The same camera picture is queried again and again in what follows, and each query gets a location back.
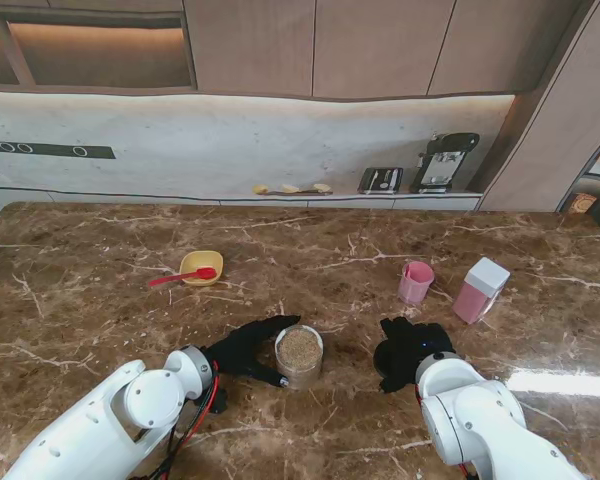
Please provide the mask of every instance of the wall socket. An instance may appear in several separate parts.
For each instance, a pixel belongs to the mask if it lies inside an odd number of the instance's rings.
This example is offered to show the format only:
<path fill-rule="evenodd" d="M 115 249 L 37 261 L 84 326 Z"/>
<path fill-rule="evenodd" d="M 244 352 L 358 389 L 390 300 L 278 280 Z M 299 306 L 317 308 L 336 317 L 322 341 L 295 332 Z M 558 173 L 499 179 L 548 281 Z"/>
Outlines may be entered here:
<path fill-rule="evenodd" d="M 53 155 L 55 157 L 106 158 L 116 156 L 111 147 L 97 145 L 53 145 L 51 143 L 0 142 L 0 153 L 24 155 Z"/>

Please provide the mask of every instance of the small item on counter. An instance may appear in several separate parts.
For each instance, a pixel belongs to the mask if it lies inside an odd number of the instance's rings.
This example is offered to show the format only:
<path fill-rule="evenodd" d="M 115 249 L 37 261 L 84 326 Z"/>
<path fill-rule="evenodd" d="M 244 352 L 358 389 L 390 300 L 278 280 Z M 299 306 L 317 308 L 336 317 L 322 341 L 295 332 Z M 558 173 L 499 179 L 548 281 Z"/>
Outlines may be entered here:
<path fill-rule="evenodd" d="M 183 273 L 181 275 L 171 275 L 169 277 L 156 278 L 155 280 L 151 280 L 149 282 L 150 287 L 155 287 L 156 285 L 162 285 L 167 282 L 175 282 L 177 280 L 184 280 L 185 278 L 200 278 L 202 280 L 209 280 L 214 278 L 217 275 L 215 269 L 211 267 L 203 267 L 199 268 L 195 272 L 191 273 Z"/>
<path fill-rule="evenodd" d="M 301 197 L 301 196 L 313 196 L 320 197 L 331 195 L 331 187 L 324 183 L 316 183 L 312 189 L 301 190 L 293 185 L 282 185 L 282 191 L 271 191 L 267 185 L 254 185 L 251 189 L 256 195 L 265 196 L 278 196 L 278 197 Z"/>
<path fill-rule="evenodd" d="M 286 328 L 278 335 L 275 350 L 278 371 L 289 379 L 290 388 L 307 389 L 320 376 L 324 344 L 313 328 Z"/>
<path fill-rule="evenodd" d="M 478 145 L 477 133 L 434 134 L 420 154 L 418 173 L 410 190 L 413 193 L 446 193 L 466 156 Z"/>
<path fill-rule="evenodd" d="M 424 300 L 435 275 L 424 262 L 411 262 L 402 268 L 398 297 L 404 303 L 418 304 Z"/>
<path fill-rule="evenodd" d="M 287 185 L 286 183 L 282 184 L 282 191 L 284 193 L 298 193 L 300 189 L 295 185 Z"/>
<path fill-rule="evenodd" d="M 192 273 L 200 268 L 213 268 L 216 275 L 212 278 L 183 278 L 182 281 L 197 287 L 207 287 L 218 281 L 222 275 L 224 260 L 222 255 L 213 250 L 198 250 L 187 254 L 180 263 L 180 274 Z"/>
<path fill-rule="evenodd" d="M 395 194 L 400 190 L 402 168 L 367 168 L 362 175 L 358 192 L 364 195 Z"/>
<path fill-rule="evenodd" d="M 571 200 L 571 206 L 567 213 L 587 213 L 597 198 L 588 193 L 578 193 L 577 195 L 570 197 L 567 200 L 567 203 L 569 200 Z"/>
<path fill-rule="evenodd" d="M 469 324 L 480 320 L 493 306 L 509 275 L 500 265 L 483 257 L 464 277 L 453 311 Z"/>

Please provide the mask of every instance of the bowl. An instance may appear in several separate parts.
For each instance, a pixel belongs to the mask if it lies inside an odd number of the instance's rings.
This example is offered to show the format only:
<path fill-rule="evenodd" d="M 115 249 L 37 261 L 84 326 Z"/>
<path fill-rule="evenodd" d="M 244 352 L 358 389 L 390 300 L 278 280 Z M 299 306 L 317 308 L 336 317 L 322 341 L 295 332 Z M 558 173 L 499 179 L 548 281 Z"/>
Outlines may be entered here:
<path fill-rule="evenodd" d="M 222 275 L 222 267 L 224 266 L 224 260 L 222 255 L 213 250 L 199 250 L 187 254 L 180 263 L 180 273 L 191 273 L 195 272 L 199 268 L 211 267 L 215 269 L 216 276 L 208 280 L 202 278 L 184 278 L 182 281 L 189 285 L 195 285 L 198 287 L 207 287 L 213 285 L 218 281 L 220 275 Z"/>

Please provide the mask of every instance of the kitchen counter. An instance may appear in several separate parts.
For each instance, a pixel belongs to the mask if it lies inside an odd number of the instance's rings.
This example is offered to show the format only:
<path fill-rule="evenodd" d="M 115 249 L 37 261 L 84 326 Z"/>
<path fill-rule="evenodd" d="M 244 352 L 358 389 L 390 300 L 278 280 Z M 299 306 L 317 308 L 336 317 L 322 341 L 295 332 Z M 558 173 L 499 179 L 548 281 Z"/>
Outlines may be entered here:
<path fill-rule="evenodd" d="M 225 258 L 216 285 L 147 288 L 205 249 Z M 451 302 L 483 255 L 512 276 L 486 321 L 467 326 Z M 408 260 L 436 273 L 418 307 L 396 296 Z M 484 376 L 513 375 L 530 429 L 600 480 L 600 231 L 589 217 L 22 203 L 0 214 L 0 477 L 117 366 L 157 368 L 184 344 L 281 312 L 322 333 L 322 378 L 296 392 L 222 376 L 229 409 L 207 418 L 171 479 L 462 478 L 438 458 L 413 387 L 378 393 L 378 322 L 404 315 L 441 323 Z M 262 350 L 273 362 L 272 344 Z"/>

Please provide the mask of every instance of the brown marble countertop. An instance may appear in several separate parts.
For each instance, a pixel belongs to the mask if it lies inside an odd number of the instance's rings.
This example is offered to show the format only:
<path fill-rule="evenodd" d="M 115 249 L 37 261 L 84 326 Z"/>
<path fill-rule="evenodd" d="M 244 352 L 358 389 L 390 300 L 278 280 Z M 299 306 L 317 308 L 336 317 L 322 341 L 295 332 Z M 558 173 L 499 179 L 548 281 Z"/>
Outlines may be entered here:
<path fill-rule="evenodd" d="M 224 255 L 216 285 L 147 288 L 206 249 Z M 451 301 L 483 255 L 512 276 L 486 322 L 467 326 Z M 419 307 L 396 296 L 410 259 L 436 273 Z M 590 218 L 76 204 L 0 214 L 0 477 L 117 366 L 161 367 L 184 344 L 280 312 L 323 334 L 322 378 L 295 392 L 223 376 L 229 410 L 208 417 L 171 479 L 461 479 L 430 444 L 413 388 L 378 393 L 378 322 L 405 315 L 441 323 L 488 378 L 547 374 L 534 387 L 547 392 L 514 392 L 528 425 L 600 480 L 600 231 Z"/>

